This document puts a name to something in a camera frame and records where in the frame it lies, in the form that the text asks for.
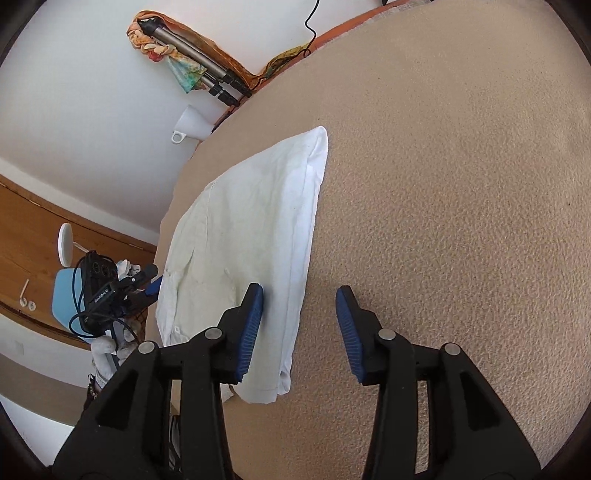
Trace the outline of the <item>left gloved hand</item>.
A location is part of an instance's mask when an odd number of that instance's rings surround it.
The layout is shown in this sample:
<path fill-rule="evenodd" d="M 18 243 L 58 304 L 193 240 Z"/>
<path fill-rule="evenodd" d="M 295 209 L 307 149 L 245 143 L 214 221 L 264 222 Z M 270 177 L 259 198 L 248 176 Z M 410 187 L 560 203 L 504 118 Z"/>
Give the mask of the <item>left gloved hand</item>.
<path fill-rule="evenodd" d="M 142 336 L 142 326 L 138 321 L 127 319 L 124 323 L 125 326 L 115 323 L 113 335 L 97 337 L 90 343 L 94 377 L 100 388 L 106 385 L 118 367 L 137 348 Z"/>

